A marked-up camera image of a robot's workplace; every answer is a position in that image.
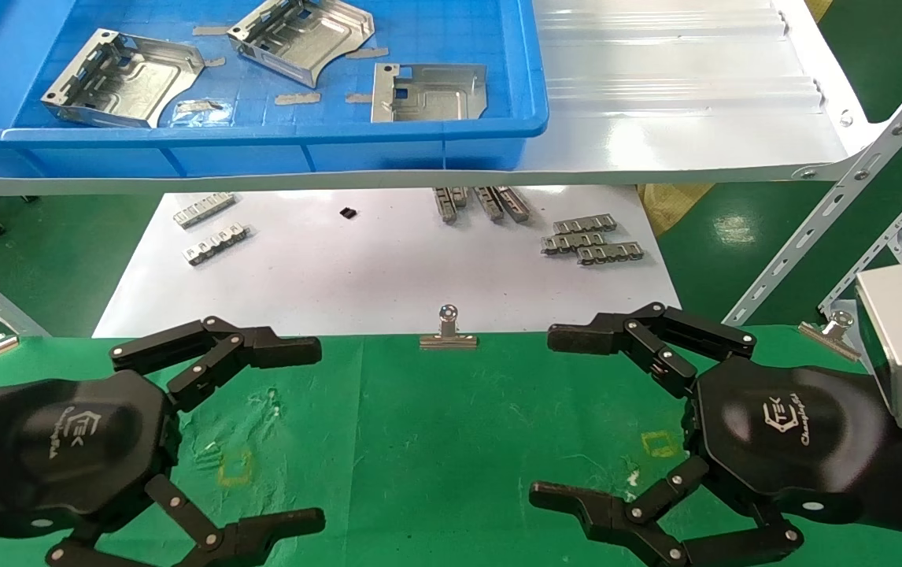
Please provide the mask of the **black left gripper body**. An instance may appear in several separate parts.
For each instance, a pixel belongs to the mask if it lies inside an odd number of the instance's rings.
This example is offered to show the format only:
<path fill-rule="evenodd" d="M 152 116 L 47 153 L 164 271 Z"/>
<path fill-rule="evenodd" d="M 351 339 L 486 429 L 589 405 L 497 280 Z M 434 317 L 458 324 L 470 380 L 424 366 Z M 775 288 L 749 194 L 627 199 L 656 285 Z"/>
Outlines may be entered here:
<path fill-rule="evenodd" d="M 95 525 L 114 532 L 151 506 L 181 441 L 166 392 L 135 371 L 0 387 L 0 538 Z"/>

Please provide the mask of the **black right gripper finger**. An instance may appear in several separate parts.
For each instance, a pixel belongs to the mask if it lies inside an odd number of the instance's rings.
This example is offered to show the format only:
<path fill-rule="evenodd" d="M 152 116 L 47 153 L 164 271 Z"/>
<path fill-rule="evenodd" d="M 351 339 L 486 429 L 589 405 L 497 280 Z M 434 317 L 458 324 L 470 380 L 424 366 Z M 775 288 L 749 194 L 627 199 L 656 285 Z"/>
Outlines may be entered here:
<path fill-rule="evenodd" d="M 799 528 L 767 502 L 747 502 L 756 527 L 678 541 L 660 520 L 684 502 L 710 475 L 710 466 L 692 456 L 633 502 L 603 491 L 553 482 L 534 482 L 530 504 L 566 513 L 590 541 L 623 547 L 645 566 L 757 566 L 786 559 L 804 544 Z"/>
<path fill-rule="evenodd" d="M 756 338 L 674 306 L 653 302 L 632 313 L 598 313 L 587 325 L 549 326 L 549 349 L 563 353 L 623 353 L 674 398 L 687 398 L 698 370 L 671 346 L 723 361 L 753 355 Z"/>

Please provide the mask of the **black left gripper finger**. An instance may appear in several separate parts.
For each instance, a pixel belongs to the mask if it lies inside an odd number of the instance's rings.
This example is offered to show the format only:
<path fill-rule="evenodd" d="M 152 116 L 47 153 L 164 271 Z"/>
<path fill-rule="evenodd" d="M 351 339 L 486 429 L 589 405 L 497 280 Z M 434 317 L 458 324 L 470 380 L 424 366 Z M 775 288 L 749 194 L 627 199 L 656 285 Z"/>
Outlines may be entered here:
<path fill-rule="evenodd" d="M 218 528 L 166 475 L 144 485 L 156 505 L 194 542 L 177 566 L 263 566 L 281 539 L 322 532 L 325 514 L 319 507 L 244 517 Z M 53 546 L 49 566 L 145 566 L 145 562 L 95 549 L 102 530 L 81 525 Z"/>
<path fill-rule="evenodd" d="M 116 371 L 141 376 L 190 362 L 167 384 L 172 406 L 191 412 L 243 369 L 285 369 L 321 362 L 316 337 L 281 338 L 271 327 L 240 328 L 220 318 L 196 320 L 117 345 Z"/>

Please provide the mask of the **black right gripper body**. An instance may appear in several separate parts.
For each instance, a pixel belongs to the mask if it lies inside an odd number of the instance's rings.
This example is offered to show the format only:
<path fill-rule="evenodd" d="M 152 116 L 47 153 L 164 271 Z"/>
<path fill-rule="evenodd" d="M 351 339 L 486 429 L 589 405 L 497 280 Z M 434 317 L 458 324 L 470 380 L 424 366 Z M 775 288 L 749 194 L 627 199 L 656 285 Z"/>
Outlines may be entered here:
<path fill-rule="evenodd" d="M 869 376 L 731 358 L 693 388 L 708 487 L 743 512 L 772 506 L 826 524 L 861 521 L 893 417 Z"/>

